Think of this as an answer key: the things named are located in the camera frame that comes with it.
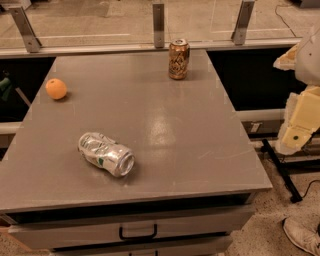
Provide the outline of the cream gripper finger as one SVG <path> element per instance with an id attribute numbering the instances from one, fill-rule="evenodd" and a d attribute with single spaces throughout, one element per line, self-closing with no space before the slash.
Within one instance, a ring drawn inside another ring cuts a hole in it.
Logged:
<path id="1" fill-rule="evenodd" d="M 275 143 L 276 151 L 283 155 L 300 151 L 319 128 L 320 88 L 308 86 L 300 94 L 291 93 Z"/>
<path id="2" fill-rule="evenodd" d="M 278 57 L 273 63 L 273 67 L 280 70 L 294 70 L 296 65 L 296 54 L 298 44 L 292 46 L 287 52 Z"/>

